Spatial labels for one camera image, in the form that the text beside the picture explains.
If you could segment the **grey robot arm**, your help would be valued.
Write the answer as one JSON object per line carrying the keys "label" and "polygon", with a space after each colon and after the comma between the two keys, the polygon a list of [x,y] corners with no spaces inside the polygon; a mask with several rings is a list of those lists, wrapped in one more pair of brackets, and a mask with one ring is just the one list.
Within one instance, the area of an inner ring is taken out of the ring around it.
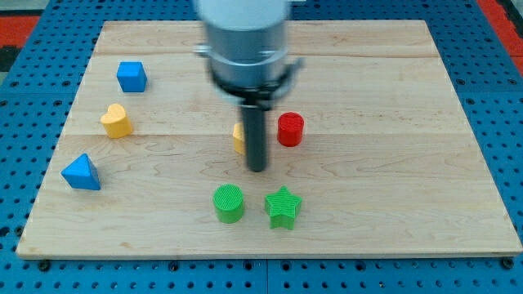
{"label": "grey robot arm", "polygon": [[292,89],[302,60],[288,62],[286,0],[198,0],[205,42],[195,51],[222,98],[269,110]]}

